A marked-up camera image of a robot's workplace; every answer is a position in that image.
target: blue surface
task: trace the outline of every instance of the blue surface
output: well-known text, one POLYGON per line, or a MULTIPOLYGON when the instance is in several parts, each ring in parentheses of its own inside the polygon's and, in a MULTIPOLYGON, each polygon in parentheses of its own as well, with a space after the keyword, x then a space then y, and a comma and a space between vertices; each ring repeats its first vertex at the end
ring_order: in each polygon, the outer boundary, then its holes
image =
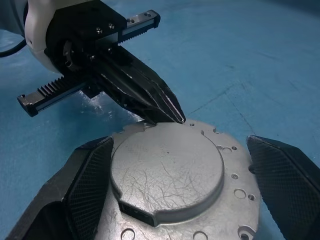
MULTIPOLYGON (((124 16, 148 9, 159 28, 123 46, 154 69, 188 118, 299 147, 320 166, 320 18, 272 1, 113 0, 124 16)), ((19 37, 0 32, 0 51, 19 37)), ((34 118, 16 97, 58 75, 28 49, 0 58, 0 239, 74 148, 136 118, 108 96, 77 93, 34 118)), ((261 205, 257 240, 283 239, 261 205)))

